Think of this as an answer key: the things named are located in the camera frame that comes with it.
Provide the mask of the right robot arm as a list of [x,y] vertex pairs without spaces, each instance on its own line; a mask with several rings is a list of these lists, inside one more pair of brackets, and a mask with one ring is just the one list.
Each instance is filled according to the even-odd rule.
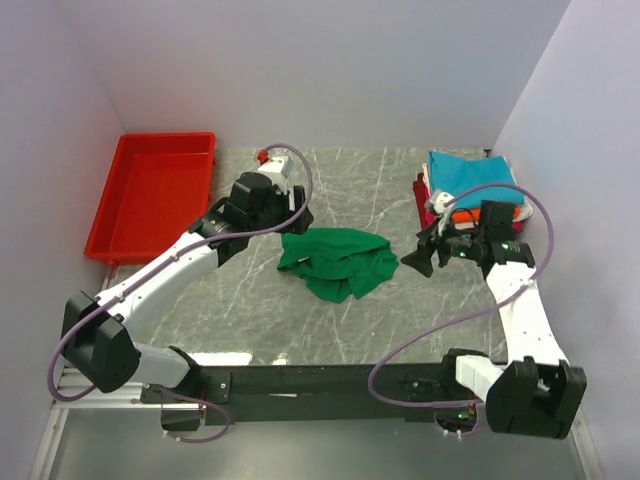
[[492,431],[551,439],[565,438],[587,387],[585,371],[570,366],[558,345],[537,283],[530,247],[516,238],[511,203],[485,201],[477,227],[459,230],[441,216],[418,233],[414,252],[402,263],[429,277],[435,265],[470,260],[482,271],[495,301],[507,345],[505,365],[487,356],[454,350],[447,374],[485,404]]

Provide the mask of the green t shirt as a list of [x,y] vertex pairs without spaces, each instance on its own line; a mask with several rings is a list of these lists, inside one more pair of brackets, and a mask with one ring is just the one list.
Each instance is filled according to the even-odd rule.
[[318,298],[341,303],[360,299],[391,280],[399,266],[391,242],[352,228],[311,228],[281,236],[277,265],[303,280]]

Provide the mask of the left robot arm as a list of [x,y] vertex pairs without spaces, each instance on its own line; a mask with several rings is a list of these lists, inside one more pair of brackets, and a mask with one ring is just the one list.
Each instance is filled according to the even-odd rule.
[[304,233],[313,221],[311,193],[310,186],[278,186],[263,173],[242,174],[229,195],[155,260],[95,297],[80,292],[70,298],[57,354],[102,393],[130,381],[190,388],[199,379],[200,365],[177,347],[134,341],[134,328],[192,281],[245,250],[251,238]]

